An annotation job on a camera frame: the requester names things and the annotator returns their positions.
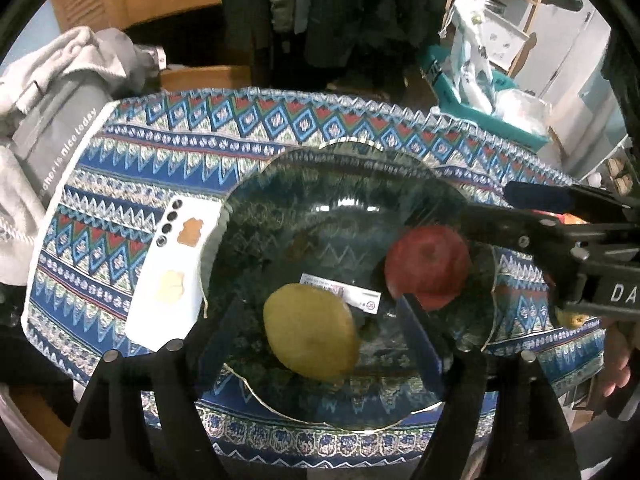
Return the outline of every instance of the teal basket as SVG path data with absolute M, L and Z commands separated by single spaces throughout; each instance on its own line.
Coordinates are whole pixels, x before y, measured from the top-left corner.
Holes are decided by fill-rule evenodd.
M 530 134 L 520 128 L 505 123 L 497 117 L 483 114 L 481 111 L 469 105 L 460 103 L 454 94 L 451 79 L 449 79 L 440 67 L 448 55 L 449 51 L 447 49 L 439 45 L 431 45 L 427 47 L 425 54 L 419 59 L 420 66 L 427 75 L 427 81 L 438 98 L 438 106 L 442 112 L 453 115 L 459 119 L 473 121 L 490 134 L 515 142 L 533 152 L 537 152 L 542 146 L 548 143 L 549 139 L 546 137 Z M 498 92 L 500 90 L 518 87 L 513 79 L 497 70 L 493 70 L 493 72 L 495 91 Z

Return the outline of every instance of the blue geometric pattern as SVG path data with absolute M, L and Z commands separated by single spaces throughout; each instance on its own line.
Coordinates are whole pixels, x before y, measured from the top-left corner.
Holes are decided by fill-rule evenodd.
M 146 353 L 124 334 L 156 221 L 176 192 L 226 197 L 291 146 L 357 137 L 420 156 L 469 200 L 504 205 L 509 180 L 568 185 L 572 180 L 531 153 L 474 124 L 345 96 L 203 89 L 121 101 L 90 141 L 50 220 L 28 298 L 27 336 L 68 375 L 86 384 L 100 355 Z M 548 322 L 546 285 L 524 254 L 495 248 L 495 331 L 487 351 L 533 349 L 556 388 L 596 373 L 598 320 L 578 330 Z M 158 422 L 152 395 L 143 397 Z M 489 433 L 495 395 L 487 395 L 477 436 Z M 244 383 L 223 374 L 197 403 L 220 452 L 290 466 L 362 466 L 420 455 L 441 410 L 395 427 L 354 434 L 285 420 Z

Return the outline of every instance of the beige sticker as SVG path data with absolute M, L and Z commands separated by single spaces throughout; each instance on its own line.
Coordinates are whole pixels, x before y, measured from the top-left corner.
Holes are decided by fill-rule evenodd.
M 156 290 L 156 301 L 161 303 L 174 304 L 184 294 L 184 286 L 182 280 L 184 279 L 184 272 L 177 272 L 175 270 L 168 270 L 160 278 L 160 286 Z
M 195 247 L 200 240 L 200 229 L 204 222 L 195 218 L 189 218 L 184 224 L 182 224 L 182 231 L 178 234 L 178 243 L 182 245 L 188 245 L 189 247 Z

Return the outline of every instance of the red apple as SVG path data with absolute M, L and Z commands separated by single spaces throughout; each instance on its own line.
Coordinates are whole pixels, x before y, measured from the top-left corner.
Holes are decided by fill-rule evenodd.
M 386 287 L 393 298 L 412 293 L 424 310 L 437 310 L 460 294 L 470 266 L 466 243 L 453 229 L 416 227 L 386 254 Z

